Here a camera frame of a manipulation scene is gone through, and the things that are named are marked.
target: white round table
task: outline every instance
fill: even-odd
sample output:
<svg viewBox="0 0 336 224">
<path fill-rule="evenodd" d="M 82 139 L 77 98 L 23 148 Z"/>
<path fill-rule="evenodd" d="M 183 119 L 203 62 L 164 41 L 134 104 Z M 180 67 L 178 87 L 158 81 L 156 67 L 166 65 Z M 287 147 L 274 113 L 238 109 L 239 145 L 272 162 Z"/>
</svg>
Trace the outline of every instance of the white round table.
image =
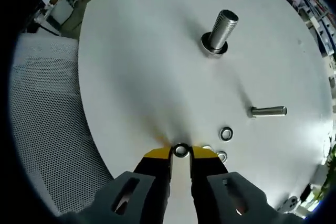
<svg viewBox="0 0 336 224">
<path fill-rule="evenodd" d="M 222 9 L 239 22 L 227 53 L 209 59 L 200 38 Z M 332 131 L 321 54 L 285 0 L 92 0 L 78 64 L 90 131 L 114 177 L 162 139 L 210 145 L 276 206 L 300 196 Z M 280 105 L 287 116 L 246 113 Z M 218 137 L 223 126 L 230 142 Z M 190 183 L 188 159 L 175 157 L 165 223 L 197 223 Z"/>
</svg>

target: metal washer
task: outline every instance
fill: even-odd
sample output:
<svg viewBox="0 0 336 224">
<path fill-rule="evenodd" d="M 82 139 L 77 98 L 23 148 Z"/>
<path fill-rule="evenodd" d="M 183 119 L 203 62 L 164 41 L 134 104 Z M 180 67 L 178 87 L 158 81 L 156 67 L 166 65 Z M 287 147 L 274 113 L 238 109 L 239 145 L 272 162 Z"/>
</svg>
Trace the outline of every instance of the metal washer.
<svg viewBox="0 0 336 224">
<path fill-rule="evenodd" d="M 177 151 L 179 148 L 184 148 L 184 149 L 185 149 L 185 152 L 182 153 L 182 154 L 179 153 L 179 152 Z M 183 144 L 183 143 L 181 143 L 181 144 L 176 144 L 176 145 L 174 146 L 174 148 L 173 148 L 173 153 L 174 153 L 174 155 L 175 155 L 176 157 L 179 157 L 179 158 L 188 157 L 189 154 L 190 154 L 189 149 L 190 149 L 190 147 L 189 147 L 189 145 L 187 145 L 187 144 Z"/>
<path fill-rule="evenodd" d="M 214 152 L 214 149 L 212 149 L 212 147 L 211 147 L 210 145 L 204 145 L 202 148 L 203 148 L 203 149 L 208 149 L 208 150 Z"/>
<path fill-rule="evenodd" d="M 225 132 L 229 132 L 229 137 L 224 137 L 223 133 Z M 228 142 L 232 139 L 233 137 L 233 130 L 230 127 L 224 127 L 220 130 L 219 132 L 219 138 L 224 141 L 224 142 Z"/>
<path fill-rule="evenodd" d="M 217 155 L 219 159 L 222 161 L 222 163 L 225 163 L 227 161 L 227 154 L 226 152 L 217 152 Z"/>
</svg>

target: threaded bolt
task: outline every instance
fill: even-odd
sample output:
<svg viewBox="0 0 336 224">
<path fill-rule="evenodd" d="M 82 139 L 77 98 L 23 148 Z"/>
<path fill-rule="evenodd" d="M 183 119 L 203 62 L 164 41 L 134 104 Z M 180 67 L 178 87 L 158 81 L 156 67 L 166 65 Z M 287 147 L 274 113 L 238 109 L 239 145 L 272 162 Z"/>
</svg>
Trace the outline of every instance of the threaded bolt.
<svg viewBox="0 0 336 224">
<path fill-rule="evenodd" d="M 220 50 L 237 23 L 238 16 L 236 14 L 230 10 L 220 11 L 208 39 L 209 46 L 215 50 Z"/>
</svg>

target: white tabletop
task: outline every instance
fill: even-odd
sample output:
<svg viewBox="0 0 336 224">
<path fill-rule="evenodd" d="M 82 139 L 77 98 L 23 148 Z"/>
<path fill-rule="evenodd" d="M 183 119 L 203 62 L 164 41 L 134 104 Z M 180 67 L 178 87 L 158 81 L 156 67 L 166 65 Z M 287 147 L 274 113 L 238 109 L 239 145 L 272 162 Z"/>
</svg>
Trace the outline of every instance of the white tabletop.
<svg viewBox="0 0 336 224">
<path fill-rule="evenodd" d="M 239 22 L 222 58 L 198 47 L 221 9 Z M 226 151 L 229 171 L 272 206 L 300 196 L 332 130 L 328 78 L 318 47 L 286 0 L 92 0 L 79 43 L 79 82 L 91 134 L 111 174 L 172 143 Z M 249 106 L 285 105 L 250 119 Z M 222 142 L 218 131 L 234 137 Z M 195 223 L 187 159 L 174 158 L 165 223 Z"/>
</svg>

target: large bolt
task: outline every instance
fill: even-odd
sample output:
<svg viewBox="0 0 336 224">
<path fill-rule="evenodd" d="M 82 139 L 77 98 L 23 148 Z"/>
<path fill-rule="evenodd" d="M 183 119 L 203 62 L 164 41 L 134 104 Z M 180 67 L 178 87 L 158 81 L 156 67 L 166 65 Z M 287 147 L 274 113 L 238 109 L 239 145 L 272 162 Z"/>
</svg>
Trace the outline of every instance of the large bolt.
<svg viewBox="0 0 336 224">
<path fill-rule="evenodd" d="M 230 10 L 219 12 L 211 33 L 205 33 L 201 42 L 207 56 L 219 58 L 227 51 L 227 38 L 236 27 L 238 16 Z"/>
<path fill-rule="evenodd" d="M 216 19 L 216 23 L 209 36 L 209 45 L 213 49 L 220 50 L 227 38 L 236 27 L 238 16 L 230 10 L 222 10 Z"/>
</svg>

